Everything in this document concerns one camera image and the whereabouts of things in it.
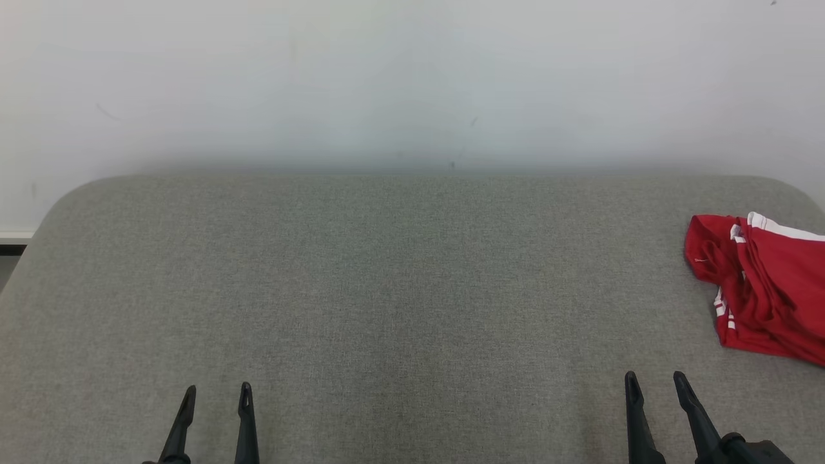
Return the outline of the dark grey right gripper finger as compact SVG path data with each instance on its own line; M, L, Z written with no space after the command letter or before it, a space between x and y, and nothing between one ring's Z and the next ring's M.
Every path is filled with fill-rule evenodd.
M721 449L719 432L701 405L686 374L674 372L673 382L680 406L686 413L690 425L690 434L697 454L695 463L728 463L728 458Z
M634 372L625 374L626 431L628 463L660 463L666 459L658 452L643 410L643 393Z

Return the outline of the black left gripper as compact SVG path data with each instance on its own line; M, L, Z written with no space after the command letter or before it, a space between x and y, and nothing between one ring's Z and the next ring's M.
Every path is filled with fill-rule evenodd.
M174 417L173 426L169 431L163 446L159 461L145 461L142 464L191 464L186 453L186 438L188 428L193 421L195 402L197 401L197 387L190 385L186 390L180 407ZM253 402L253 391L249 382L242 382L238 401L238 417L240 420L235 464L259 464L260 451Z

